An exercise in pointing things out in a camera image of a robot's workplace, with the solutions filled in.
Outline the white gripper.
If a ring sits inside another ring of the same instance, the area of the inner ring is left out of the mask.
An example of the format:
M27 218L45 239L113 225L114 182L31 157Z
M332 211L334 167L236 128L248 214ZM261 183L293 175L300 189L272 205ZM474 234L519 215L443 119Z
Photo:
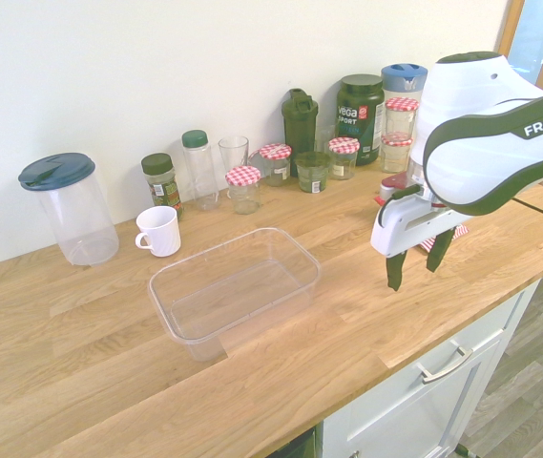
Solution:
M398 291L403 281L407 250L435 238L427 258L427 270L435 272L465 215L448 207L434 207L417 195L393 199L379 211L371 234L371 246L386 257L387 286Z

